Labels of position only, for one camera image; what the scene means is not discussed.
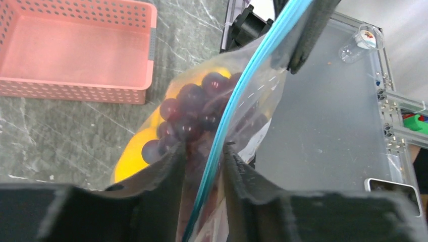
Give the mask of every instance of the white surface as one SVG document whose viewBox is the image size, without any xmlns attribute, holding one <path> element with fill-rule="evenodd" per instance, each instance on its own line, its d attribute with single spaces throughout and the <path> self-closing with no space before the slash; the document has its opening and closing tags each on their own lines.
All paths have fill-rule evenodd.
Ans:
<svg viewBox="0 0 428 242">
<path fill-rule="evenodd" d="M 272 0 L 251 0 L 250 4 L 254 7 L 253 13 L 263 20 L 275 20 L 274 3 Z"/>
<path fill-rule="evenodd" d="M 428 101 L 428 1 L 342 0 L 336 11 L 381 27 L 397 90 Z"/>
</svg>

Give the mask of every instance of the metal bracket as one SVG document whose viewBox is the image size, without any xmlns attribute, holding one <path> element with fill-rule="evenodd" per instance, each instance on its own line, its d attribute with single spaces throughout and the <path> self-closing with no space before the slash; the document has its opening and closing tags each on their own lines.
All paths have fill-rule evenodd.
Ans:
<svg viewBox="0 0 428 242">
<path fill-rule="evenodd" d="M 389 141 L 388 146 L 401 148 L 406 144 L 412 144 L 428 149 L 428 135 L 405 127 L 386 124 L 384 126 L 384 134 Z"/>
<path fill-rule="evenodd" d="M 378 101 L 381 104 L 381 109 L 388 108 L 389 111 L 404 109 L 413 113 L 428 116 L 428 110 L 426 109 L 425 102 L 405 97 L 390 89 L 379 89 Z"/>
</svg>

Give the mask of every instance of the yellow fruit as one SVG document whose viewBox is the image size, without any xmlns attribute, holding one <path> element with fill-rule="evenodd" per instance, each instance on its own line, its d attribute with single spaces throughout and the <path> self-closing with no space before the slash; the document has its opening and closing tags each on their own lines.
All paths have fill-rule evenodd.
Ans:
<svg viewBox="0 0 428 242">
<path fill-rule="evenodd" d="M 159 112 L 159 107 L 151 114 L 150 118 L 150 127 L 157 128 L 159 124 L 161 124 L 164 119 L 161 117 L 161 113 Z"/>
<path fill-rule="evenodd" d="M 156 128 L 144 129 L 132 137 L 116 164 L 113 172 L 114 183 L 130 177 L 148 166 L 141 156 L 141 151 L 145 143 L 154 139 L 157 139 Z"/>
</svg>

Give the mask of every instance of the clear plastic cup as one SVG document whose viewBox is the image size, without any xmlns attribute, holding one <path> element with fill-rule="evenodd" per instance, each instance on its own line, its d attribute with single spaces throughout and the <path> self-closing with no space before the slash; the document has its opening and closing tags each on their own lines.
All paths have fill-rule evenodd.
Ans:
<svg viewBox="0 0 428 242">
<path fill-rule="evenodd" d="M 373 25 L 362 24 L 358 31 L 339 49 L 339 57 L 345 63 L 350 64 L 384 47 L 382 32 Z"/>
</svg>

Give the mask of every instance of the green object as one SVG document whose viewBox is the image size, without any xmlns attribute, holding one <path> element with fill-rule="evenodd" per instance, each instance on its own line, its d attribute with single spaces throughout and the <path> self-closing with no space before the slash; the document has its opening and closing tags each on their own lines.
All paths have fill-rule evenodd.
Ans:
<svg viewBox="0 0 428 242">
<path fill-rule="evenodd" d="M 420 115 L 417 114 L 403 120 L 404 126 L 412 131 L 428 135 L 428 123 L 419 121 Z"/>
</svg>

